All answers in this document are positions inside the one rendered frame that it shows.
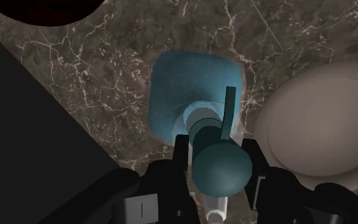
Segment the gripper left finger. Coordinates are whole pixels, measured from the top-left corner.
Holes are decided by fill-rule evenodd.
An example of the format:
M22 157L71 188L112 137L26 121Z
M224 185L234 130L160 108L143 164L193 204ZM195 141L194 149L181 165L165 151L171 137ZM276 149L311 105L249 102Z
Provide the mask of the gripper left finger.
M187 185L189 137L176 136L171 159L140 176L114 169L38 224L201 224Z

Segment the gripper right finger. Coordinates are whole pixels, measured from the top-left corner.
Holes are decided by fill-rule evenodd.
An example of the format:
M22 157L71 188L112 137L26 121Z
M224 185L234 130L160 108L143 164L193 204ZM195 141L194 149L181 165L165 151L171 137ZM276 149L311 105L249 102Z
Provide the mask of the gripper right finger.
M245 192L257 224L358 224L358 195L336 183L310 190L286 169L272 167L254 139L242 149L252 160Z

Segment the beige toilet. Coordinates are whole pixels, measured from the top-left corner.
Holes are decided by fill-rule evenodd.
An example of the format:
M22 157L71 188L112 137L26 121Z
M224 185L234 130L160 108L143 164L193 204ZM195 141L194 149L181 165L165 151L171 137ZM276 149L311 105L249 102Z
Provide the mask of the beige toilet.
M253 136L268 163L309 189L358 189L358 62L333 62L286 81L262 106Z

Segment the dark red round object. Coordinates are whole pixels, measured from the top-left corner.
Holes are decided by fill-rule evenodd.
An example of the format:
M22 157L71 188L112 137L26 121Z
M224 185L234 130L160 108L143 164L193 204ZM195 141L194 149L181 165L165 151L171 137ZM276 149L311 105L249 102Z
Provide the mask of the dark red round object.
M92 14L105 0L0 0L0 13L29 25L55 27Z

